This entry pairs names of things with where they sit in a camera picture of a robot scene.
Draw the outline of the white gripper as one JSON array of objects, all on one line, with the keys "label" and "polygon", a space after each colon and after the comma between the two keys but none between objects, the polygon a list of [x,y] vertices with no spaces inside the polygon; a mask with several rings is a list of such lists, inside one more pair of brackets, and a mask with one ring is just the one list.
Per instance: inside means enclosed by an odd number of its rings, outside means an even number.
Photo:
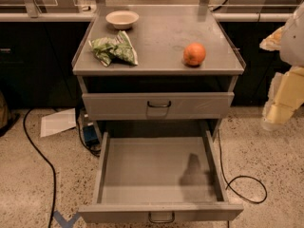
[{"label": "white gripper", "polygon": [[278,28],[263,39],[259,47],[280,50],[281,60],[292,66],[284,74],[275,74],[262,111],[262,127],[274,131],[304,104],[304,3],[294,11],[284,28]]}]

